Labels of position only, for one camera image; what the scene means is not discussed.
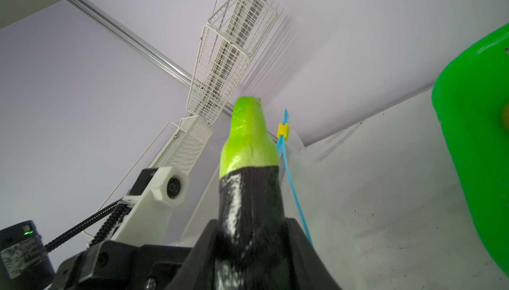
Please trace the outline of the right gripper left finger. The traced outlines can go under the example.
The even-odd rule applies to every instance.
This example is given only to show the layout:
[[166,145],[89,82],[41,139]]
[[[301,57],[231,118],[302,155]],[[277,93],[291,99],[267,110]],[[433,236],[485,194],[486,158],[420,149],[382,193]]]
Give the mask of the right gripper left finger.
[[165,289],[214,289],[218,221],[209,221],[195,246]]

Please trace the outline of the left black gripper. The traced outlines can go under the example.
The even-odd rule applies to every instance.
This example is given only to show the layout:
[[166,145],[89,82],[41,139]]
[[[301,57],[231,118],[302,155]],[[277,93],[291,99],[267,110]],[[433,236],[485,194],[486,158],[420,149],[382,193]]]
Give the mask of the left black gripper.
[[50,288],[164,289],[190,252],[187,247],[101,242],[64,261]]

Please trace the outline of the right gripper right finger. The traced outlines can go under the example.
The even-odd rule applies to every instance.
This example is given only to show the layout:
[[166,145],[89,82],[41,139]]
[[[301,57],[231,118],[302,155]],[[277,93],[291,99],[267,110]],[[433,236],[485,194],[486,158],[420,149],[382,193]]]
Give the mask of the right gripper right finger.
[[286,218],[291,289],[340,290],[294,218]]

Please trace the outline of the dark toy eggplant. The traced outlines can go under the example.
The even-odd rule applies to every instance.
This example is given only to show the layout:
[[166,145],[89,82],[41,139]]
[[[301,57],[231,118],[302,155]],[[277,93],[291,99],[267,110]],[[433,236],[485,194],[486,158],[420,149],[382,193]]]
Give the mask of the dark toy eggplant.
[[277,145],[261,100],[234,105],[220,161],[216,289],[290,289]]

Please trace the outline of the clear zip bag blue zipper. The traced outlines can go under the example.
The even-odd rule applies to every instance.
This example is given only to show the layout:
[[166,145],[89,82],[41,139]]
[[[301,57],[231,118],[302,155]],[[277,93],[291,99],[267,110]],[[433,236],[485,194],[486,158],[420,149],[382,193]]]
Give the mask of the clear zip bag blue zipper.
[[287,110],[277,136],[285,215],[297,221],[316,250],[351,251],[353,242],[345,221],[344,189],[328,171],[319,167],[290,124]]

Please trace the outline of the green plastic basket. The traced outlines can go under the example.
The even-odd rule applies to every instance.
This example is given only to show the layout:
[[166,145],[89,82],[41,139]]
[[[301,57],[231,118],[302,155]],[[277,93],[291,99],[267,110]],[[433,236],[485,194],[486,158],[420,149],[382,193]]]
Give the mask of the green plastic basket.
[[508,273],[508,26],[458,55],[432,89],[447,148],[486,251]]

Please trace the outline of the yellow toy lemon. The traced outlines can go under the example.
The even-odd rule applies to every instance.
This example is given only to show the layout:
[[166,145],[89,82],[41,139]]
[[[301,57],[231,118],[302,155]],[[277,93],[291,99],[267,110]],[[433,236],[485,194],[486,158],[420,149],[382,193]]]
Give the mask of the yellow toy lemon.
[[501,124],[503,128],[509,131],[509,104],[506,104],[501,112]]

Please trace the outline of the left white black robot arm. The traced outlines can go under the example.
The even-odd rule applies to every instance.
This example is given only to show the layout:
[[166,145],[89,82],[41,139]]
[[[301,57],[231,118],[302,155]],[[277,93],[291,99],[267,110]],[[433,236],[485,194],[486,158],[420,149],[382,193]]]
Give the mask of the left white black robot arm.
[[164,289],[190,248],[101,242],[54,269],[33,221],[1,231],[2,289]]

